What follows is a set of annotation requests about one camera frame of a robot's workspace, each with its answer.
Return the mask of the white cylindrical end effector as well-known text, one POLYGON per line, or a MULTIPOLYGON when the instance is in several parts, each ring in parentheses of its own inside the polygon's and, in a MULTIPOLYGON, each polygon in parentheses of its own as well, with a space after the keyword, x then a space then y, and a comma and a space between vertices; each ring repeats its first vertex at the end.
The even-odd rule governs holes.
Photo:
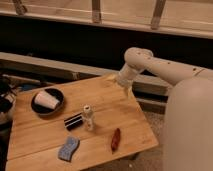
POLYGON ((129 89, 132 87, 133 81, 139 73, 140 70, 138 68, 125 63, 122 69, 116 75, 116 82, 121 87, 129 89))

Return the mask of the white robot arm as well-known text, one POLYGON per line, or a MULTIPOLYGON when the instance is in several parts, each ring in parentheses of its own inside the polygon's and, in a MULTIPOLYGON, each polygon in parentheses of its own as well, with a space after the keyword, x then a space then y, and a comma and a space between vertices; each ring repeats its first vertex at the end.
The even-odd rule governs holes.
POLYGON ((131 47, 116 76, 130 88, 147 70, 172 85, 164 118, 163 171, 213 171, 213 69, 157 58, 131 47))

